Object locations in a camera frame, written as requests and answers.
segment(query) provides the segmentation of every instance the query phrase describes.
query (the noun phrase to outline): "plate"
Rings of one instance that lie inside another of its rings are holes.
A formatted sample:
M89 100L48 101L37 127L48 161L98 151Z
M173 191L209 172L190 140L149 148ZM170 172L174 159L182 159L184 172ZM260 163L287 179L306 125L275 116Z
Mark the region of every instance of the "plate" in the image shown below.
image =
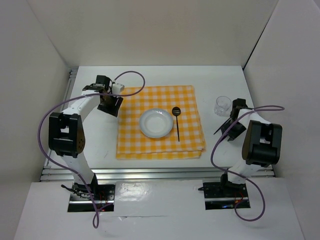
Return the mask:
M170 133L174 125L172 116L163 109L152 108L145 111L139 119L140 130L149 138L162 138Z

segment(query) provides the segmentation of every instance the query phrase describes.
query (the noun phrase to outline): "checkered pattern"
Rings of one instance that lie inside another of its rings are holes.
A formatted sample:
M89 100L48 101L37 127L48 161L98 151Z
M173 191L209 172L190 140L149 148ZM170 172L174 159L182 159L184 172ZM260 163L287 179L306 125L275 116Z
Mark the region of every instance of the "checkered pattern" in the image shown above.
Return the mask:
M129 87L124 94L136 92ZM147 110L160 108L171 114L178 106L180 142L176 118L171 132L162 138L146 137L139 128L139 118ZM198 158L206 143L201 128L194 87L149 86L134 96L125 97L120 108L117 139L117 159L190 159Z

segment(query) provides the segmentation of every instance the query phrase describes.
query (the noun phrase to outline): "spoon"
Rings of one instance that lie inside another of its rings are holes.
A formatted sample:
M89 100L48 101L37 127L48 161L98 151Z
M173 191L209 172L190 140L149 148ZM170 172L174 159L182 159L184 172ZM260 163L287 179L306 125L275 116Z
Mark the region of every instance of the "spoon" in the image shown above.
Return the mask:
M172 114L175 116L176 119L176 130L178 132L178 141L180 142L180 136L179 136L179 125L178 125L178 116L181 114L181 110L179 107L175 106L172 108Z

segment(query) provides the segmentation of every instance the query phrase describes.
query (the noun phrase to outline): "clear glass cup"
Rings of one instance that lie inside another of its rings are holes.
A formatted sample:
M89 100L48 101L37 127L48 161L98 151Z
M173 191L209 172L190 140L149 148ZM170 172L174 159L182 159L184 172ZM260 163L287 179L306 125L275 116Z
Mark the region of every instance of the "clear glass cup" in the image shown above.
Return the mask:
M219 96L215 101L214 112L218 116L227 117L227 111L231 107L231 100L227 96Z

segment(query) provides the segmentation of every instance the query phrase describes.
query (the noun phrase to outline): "purple cable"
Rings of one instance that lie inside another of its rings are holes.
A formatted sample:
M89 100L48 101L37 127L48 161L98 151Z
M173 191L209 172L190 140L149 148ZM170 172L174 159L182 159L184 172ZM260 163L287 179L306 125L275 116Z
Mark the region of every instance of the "purple cable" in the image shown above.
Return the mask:
M221 137L219 138L219 140L216 142L216 144L214 145L214 148L212 149L212 153L211 153L211 158L210 158L210 161L211 161L211 164L221 170L221 171L224 171L224 172L227 172L227 173L231 173L231 174L234 174L234 175L237 175L245 180L247 180L248 182L252 183L256 189L259 191L260 195L261 195L261 198L262 198L262 203L263 203L263 207L262 207L262 212L260 213L259 216L255 217L255 218L252 218L252 219L247 219L247 218L244 218L242 216L239 215L238 211L237 211L237 207L238 205L241 203L241 201L239 201L235 206L234 206L234 211L235 211L235 214L242 220L244 221L247 221L247 222L254 222L254 221L257 221L259 220L265 213L266 211L266 200L265 200L265 197L261 191L261 189L258 187L258 185L256 183L254 183L252 180L248 179L246 176L244 175L241 175L237 172L234 172L234 171L230 171L229 169L226 169L226 168L223 168L223 167L220 167L220 166L217 166L215 163L214 163L214 154L215 154L215 151L218 147L218 145L222 142L222 140L225 138L225 136L227 135L227 133L230 131L230 129L233 128L234 125L237 124L237 122L239 122L239 120L241 120L243 117L245 117L246 115L249 115L249 114L253 114L254 112L262 112L262 111L283 111L285 110L285 108L283 106L277 106L277 105L266 105L266 106L259 106L259 107L256 107L254 108L252 111L248 111L246 113L244 113L242 116L240 116L239 118L237 118L228 128L227 130L225 130L225 132L221 135Z
M94 200L94 198L93 198L93 196L92 196L91 189L90 189L90 187L88 186L88 184L86 184L86 181L85 181L84 178L81 176L81 174L80 174L79 172L77 172L76 170L70 168L70 167L64 166L64 165L56 162L55 160L53 160L53 159L46 153L46 151L45 151L45 149L44 149L44 147L43 147L43 145L42 145L42 142L41 142L41 128L42 128L42 125L44 124L45 119L47 118L47 116L48 116L53 110L55 110L56 108L58 108L58 107L60 107L60 106L62 106L62 105L64 105L64 104L66 104L66 103L69 103L69 102L71 102L71 101L78 100L78 99L83 99L83 98L91 97L91 96L105 96L105 95L114 96L114 97L130 97L130 96L133 96L133 95L136 95L136 94L140 93L140 92L144 89L144 87L145 87L145 85L146 85L146 80L145 80L145 77L144 77L141 73L139 73L139 72L137 72L137 71L125 71L125 72L121 73L120 75L118 75L118 76L114 79L114 81L116 81L116 80L117 80L119 77L121 77L122 75L128 74L128 73L138 74L138 75L142 78L142 80L143 80L143 85L142 85L142 87L141 87L138 91L136 91L136 92L134 92L134 93L130 93L130 94L123 94L123 95L121 95L121 94L110 94L110 93L99 93L99 92L97 92L97 93L91 93L91 94L87 94L87 95L81 95L81 96L77 96L77 97L71 98L71 99L69 99L69 100L65 100L65 101L63 101L63 102L61 102L61 103L53 106L49 111L47 111L47 112L44 114L44 116L42 117L42 119L41 119L41 121L40 121L40 123L39 123L39 126L38 126L37 141L38 141L38 145L39 145L39 148L40 148L42 154L43 154L49 161L51 161L52 163L54 163L55 165L57 165L57 166L59 166L59 167L61 167L61 168L63 168L63 169L69 170L69 171L77 174L77 175L79 176L79 178L81 179L81 181L83 182L83 184L84 184L84 186L85 186L85 189L87 190L87 192L88 192L88 194L89 194L89 196L90 196L90 200L91 200L91 202L92 202L92 205L93 205L93 208L94 208L94 211L95 211L95 215L94 215L94 218L93 218L93 220L92 220L92 225L93 225L93 227L94 227L95 229L97 229L98 226L99 226L99 212L100 212L103 208L105 208L106 206L108 206L108 204L105 205L105 206L103 206L102 208L99 208L99 209L98 209L98 208L97 208L97 205L96 205L96 203L95 203L95 200Z

